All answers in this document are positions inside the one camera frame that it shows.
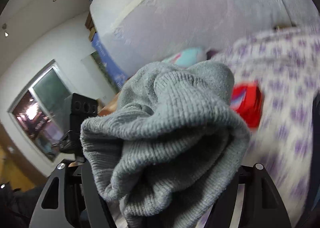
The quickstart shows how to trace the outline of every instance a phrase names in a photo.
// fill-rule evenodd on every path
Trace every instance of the ceiling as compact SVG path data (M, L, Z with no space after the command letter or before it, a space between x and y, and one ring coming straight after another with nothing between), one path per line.
M44 33L89 11L89 5L89 0L9 0L0 15L0 26L6 23L9 33L7 38L0 33L0 76Z

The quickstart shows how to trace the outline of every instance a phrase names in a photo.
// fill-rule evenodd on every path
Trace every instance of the black metal frame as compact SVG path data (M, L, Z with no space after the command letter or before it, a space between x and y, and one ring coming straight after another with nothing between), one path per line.
M71 168L68 167L69 163L62 161L63 168L59 164L52 172L29 227L116 228L106 202L97 192L89 162ZM230 226L239 183L245 184L239 228L291 228L287 211L272 179L264 167L258 169L256 164L253 167L240 167L213 206L205 228ZM85 209L88 223L80 218L81 211Z

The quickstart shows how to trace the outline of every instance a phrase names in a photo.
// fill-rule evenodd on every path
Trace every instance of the mattress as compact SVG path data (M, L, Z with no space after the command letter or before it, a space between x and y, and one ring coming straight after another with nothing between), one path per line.
M219 51L276 25L320 20L312 0L93 0L90 12L101 43L128 76L186 48Z

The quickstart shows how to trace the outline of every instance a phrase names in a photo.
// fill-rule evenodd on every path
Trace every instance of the speaker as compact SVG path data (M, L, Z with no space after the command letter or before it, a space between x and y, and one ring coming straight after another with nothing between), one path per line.
M74 153L82 156L80 142L80 129L82 122L98 115L98 102L86 96L76 93L64 100L64 133L65 136L59 142L59 150L63 153Z
M64 102L68 113L87 117L97 116L98 102L94 99L73 93Z

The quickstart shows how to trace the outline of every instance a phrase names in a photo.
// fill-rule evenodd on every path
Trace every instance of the red object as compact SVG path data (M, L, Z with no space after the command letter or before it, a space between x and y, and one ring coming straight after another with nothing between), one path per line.
M262 115L263 94L257 83L243 83L233 87L230 107L247 123L257 128Z

